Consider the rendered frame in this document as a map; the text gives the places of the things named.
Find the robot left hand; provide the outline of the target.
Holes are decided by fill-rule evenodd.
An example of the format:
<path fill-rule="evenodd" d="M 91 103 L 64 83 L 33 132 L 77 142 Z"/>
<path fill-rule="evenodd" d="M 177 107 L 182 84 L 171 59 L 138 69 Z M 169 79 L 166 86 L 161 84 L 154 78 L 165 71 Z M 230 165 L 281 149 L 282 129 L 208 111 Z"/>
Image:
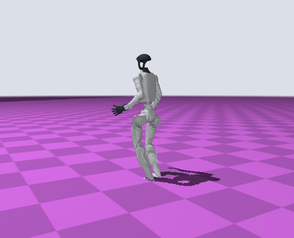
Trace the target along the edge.
<path fill-rule="evenodd" d="M 125 106 L 125 105 L 127 105 L 127 104 L 124 104 L 124 105 L 122 105 L 122 106 L 116 106 L 116 105 L 113 105 L 114 107 L 116 107 L 116 108 L 112 109 L 112 110 L 114 110 L 114 111 L 112 111 L 112 112 L 115 112 L 115 113 L 113 113 L 113 114 L 116 114 L 116 113 L 121 114 L 123 111 L 126 111 L 126 110 L 124 109 L 124 106 Z M 127 109 L 127 110 L 128 110 L 128 109 Z M 115 116 L 117 116 L 118 114 L 116 114 Z"/>

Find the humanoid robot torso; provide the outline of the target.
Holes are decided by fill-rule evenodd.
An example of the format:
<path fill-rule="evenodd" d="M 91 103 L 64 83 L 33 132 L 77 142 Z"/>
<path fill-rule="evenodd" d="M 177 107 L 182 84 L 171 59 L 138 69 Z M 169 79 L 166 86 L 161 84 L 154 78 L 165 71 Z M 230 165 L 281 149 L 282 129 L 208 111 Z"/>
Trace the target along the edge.
<path fill-rule="evenodd" d="M 154 73 L 140 72 L 143 80 L 143 92 L 145 98 L 143 100 L 139 100 L 140 103 L 146 102 L 144 106 L 144 110 L 141 111 L 141 114 L 146 115 L 146 122 L 154 122 L 156 120 L 156 111 L 152 109 L 152 105 L 150 102 L 154 102 L 156 98 L 156 78 Z"/>

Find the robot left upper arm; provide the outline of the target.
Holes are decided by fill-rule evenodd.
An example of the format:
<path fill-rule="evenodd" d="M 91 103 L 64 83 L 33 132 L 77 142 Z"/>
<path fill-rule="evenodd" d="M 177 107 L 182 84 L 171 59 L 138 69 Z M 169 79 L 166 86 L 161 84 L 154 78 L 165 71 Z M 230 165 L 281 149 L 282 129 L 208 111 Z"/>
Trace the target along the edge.
<path fill-rule="evenodd" d="M 138 93 L 140 93 L 139 100 L 143 100 L 145 98 L 145 95 L 143 92 L 142 80 L 143 80 L 143 77 L 141 73 L 133 76 L 133 81 L 135 83 L 136 90 L 138 91 Z"/>

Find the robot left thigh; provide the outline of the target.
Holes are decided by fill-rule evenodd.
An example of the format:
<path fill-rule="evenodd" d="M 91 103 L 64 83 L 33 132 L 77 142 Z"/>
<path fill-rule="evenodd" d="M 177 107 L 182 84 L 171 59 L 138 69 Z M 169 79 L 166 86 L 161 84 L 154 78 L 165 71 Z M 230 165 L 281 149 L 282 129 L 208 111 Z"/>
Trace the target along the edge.
<path fill-rule="evenodd" d="M 143 151 L 143 154 L 146 153 L 145 146 L 141 145 L 141 139 L 142 139 L 142 126 L 146 122 L 146 115 L 145 114 L 139 114 L 133 117 L 132 120 L 132 126 L 131 126 L 131 136 L 132 136 L 132 142 L 134 149 L 140 147 Z"/>

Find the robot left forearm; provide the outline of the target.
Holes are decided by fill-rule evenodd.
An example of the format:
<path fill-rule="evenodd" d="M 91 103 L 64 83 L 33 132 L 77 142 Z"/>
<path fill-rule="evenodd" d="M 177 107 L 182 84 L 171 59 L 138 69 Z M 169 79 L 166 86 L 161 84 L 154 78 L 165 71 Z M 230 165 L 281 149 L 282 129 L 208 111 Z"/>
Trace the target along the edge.
<path fill-rule="evenodd" d="M 127 110 L 127 109 L 133 108 L 136 104 L 139 103 L 139 98 L 140 98 L 140 93 L 136 93 L 136 95 L 130 101 L 130 103 L 128 103 L 127 105 L 124 106 L 124 109 Z"/>

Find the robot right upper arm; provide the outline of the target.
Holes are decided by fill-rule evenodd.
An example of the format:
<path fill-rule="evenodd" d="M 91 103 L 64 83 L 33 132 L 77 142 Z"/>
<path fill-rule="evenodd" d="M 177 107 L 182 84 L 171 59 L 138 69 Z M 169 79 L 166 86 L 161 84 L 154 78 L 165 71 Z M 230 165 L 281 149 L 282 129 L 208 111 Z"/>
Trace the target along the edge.
<path fill-rule="evenodd" d="M 161 89 L 160 89 L 160 85 L 158 83 L 157 75 L 155 75 L 155 78 L 156 78 L 156 99 L 159 99 L 162 96 L 162 92 L 161 92 Z"/>

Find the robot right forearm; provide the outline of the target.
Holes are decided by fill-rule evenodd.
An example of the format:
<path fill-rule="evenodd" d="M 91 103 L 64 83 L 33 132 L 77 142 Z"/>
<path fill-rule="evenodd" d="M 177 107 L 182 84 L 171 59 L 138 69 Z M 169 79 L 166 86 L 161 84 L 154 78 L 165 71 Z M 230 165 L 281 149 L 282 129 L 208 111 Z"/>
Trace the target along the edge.
<path fill-rule="evenodd" d="M 152 105 L 152 109 L 155 109 L 155 108 L 156 108 L 157 104 L 160 102 L 160 99 L 161 99 L 161 98 L 159 98 L 159 99 L 156 99 L 156 98 L 155 98 L 155 101 L 152 102 L 152 104 L 151 104 L 151 105 Z"/>

